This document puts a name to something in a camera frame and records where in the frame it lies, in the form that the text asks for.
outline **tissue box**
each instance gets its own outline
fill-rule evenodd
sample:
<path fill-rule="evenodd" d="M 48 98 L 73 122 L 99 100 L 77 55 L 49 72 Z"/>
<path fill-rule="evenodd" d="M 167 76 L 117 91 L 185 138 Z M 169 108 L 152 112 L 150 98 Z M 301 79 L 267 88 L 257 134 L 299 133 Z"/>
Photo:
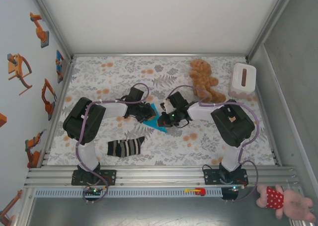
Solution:
<path fill-rule="evenodd" d="M 230 81 L 229 96 L 248 98 L 256 85 L 256 68 L 254 66 L 236 63 Z"/>

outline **wall decal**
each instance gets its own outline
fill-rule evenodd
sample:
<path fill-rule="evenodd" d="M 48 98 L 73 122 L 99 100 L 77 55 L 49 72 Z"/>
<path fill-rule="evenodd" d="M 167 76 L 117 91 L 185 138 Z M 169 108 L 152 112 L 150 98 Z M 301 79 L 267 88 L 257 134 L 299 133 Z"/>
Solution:
<path fill-rule="evenodd" d="M 41 136 L 43 135 L 45 131 L 46 129 L 38 133 L 31 140 L 25 140 L 25 151 L 29 160 L 29 163 L 27 165 L 28 168 L 35 168 L 38 164 L 41 152 L 35 151 L 34 153 L 32 153 L 31 149 L 41 142 Z"/>
<path fill-rule="evenodd" d="M 46 88 L 48 88 L 49 91 L 53 94 L 55 101 L 57 100 L 57 98 L 56 98 L 56 94 L 55 94 L 52 86 L 50 85 L 49 81 L 47 79 L 44 79 L 44 86 L 42 88 L 42 100 L 44 102 L 45 111 L 48 113 L 48 119 L 50 121 L 52 118 L 54 107 L 55 107 L 55 102 L 50 103 L 48 100 L 46 100 L 46 98 L 45 98 Z"/>
<path fill-rule="evenodd" d="M 41 40 L 41 48 L 44 48 L 49 45 L 49 31 L 43 31 L 41 25 L 39 24 L 38 20 L 42 20 L 42 17 L 40 15 L 33 15 L 33 13 L 30 12 L 30 19 L 34 22 L 36 25 L 36 35 Z"/>
<path fill-rule="evenodd" d="M 59 52 L 59 50 L 56 50 L 55 64 L 56 64 L 56 73 L 58 74 L 58 83 L 60 83 L 63 80 L 62 70 L 63 70 L 63 72 L 65 72 L 65 70 L 63 69 L 63 66 L 62 66 L 63 60 L 64 60 L 64 58 L 61 55 L 61 53 Z"/>
<path fill-rule="evenodd" d="M 28 89 L 30 89 L 32 87 L 31 85 L 28 85 L 24 81 L 24 78 L 32 73 L 31 67 L 30 67 L 28 61 L 23 56 L 21 56 L 19 53 L 14 55 L 14 56 L 12 54 L 8 54 L 7 59 L 9 61 L 8 62 L 8 74 L 14 72 L 14 75 L 11 76 L 9 78 L 9 80 L 13 79 L 14 77 L 17 77 L 21 81 L 21 83 L 24 85 L 24 87 L 26 87 L 26 89 L 19 94 L 19 95 L 21 95 L 25 91 L 27 91 Z M 27 73 L 25 75 L 23 75 L 23 72 L 22 72 L 22 63 L 23 62 L 26 64 L 26 66 L 29 70 L 29 73 Z"/>
<path fill-rule="evenodd" d="M 2 127 L 6 123 L 6 116 L 0 113 L 0 127 Z"/>
<path fill-rule="evenodd" d="M 7 213 L 9 212 L 9 210 L 11 210 L 13 205 L 21 198 L 21 195 L 22 190 L 19 190 L 17 195 L 10 201 L 10 203 L 2 211 L 0 211 L 0 222 L 4 226 L 11 226 L 11 223 L 14 220 L 15 216 L 13 215 L 10 218 L 8 218 Z"/>

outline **pink plush toy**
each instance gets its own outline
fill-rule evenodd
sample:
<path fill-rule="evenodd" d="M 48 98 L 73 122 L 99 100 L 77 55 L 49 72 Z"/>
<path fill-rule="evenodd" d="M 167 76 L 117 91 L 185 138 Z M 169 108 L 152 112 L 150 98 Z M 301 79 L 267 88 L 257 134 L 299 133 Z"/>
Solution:
<path fill-rule="evenodd" d="M 276 218 L 281 219 L 283 212 L 292 220 L 305 220 L 311 223 L 316 221 L 315 216 L 309 212 L 313 201 L 292 190 L 283 191 L 276 185 L 276 190 L 266 185 L 258 185 L 260 198 L 256 201 L 261 208 L 276 209 Z"/>

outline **white wall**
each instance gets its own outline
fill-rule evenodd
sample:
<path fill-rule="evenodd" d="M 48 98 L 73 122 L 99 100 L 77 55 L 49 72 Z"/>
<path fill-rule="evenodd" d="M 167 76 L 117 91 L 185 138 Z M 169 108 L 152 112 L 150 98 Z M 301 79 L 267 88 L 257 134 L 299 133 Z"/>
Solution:
<path fill-rule="evenodd" d="M 40 40 L 35 33 L 35 24 L 29 13 L 38 14 L 32 0 L 0 0 L 0 113 L 7 117 L 7 123 L 0 127 L 0 210 L 22 188 L 27 175 L 27 155 L 25 140 L 32 139 L 38 132 L 47 128 L 51 122 L 44 109 L 41 89 L 44 78 L 47 78 L 57 96 L 62 84 L 57 83 L 55 66 L 58 45 L 50 33 L 49 46 L 41 49 Z M 44 30 L 47 27 L 39 21 Z M 27 84 L 33 85 L 19 96 L 25 88 L 18 78 L 8 80 L 7 54 L 22 55 L 30 64 L 32 74 L 25 78 Z M 22 65 L 23 73 L 27 68 Z M 53 96 L 47 90 L 47 99 L 52 102 Z M 40 150 L 46 143 L 48 131 L 35 147 Z"/>
<path fill-rule="evenodd" d="M 245 53 L 277 0 L 45 0 L 73 53 Z"/>

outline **black mounting bracket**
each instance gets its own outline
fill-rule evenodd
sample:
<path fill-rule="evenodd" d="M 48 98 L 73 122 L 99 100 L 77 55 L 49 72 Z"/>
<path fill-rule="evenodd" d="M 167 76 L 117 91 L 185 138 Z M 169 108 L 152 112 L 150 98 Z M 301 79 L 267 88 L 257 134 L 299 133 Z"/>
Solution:
<path fill-rule="evenodd" d="M 245 169 L 239 169 L 236 173 L 235 178 L 226 183 L 220 176 L 219 169 L 204 169 L 204 183 L 206 185 L 248 185 L 248 177 Z"/>
<path fill-rule="evenodd" d="M 101 170 L 100 164 L 94 170 L 95 173 L 101 175 L 108 183 L 108 186 L 115 185 L 116 183 L 116 170 Z M 72 182 L 71 185 L 80 185 L 80 186 L 88 186 L 95 184 L 94 186 L 98 185 L 105 185 L 103 181 L 99 181 L 100 179 L 93 175 L 92 173 L 85 171 L 80 166 L 78 169 L 73 172 L 72 175 Z"/>

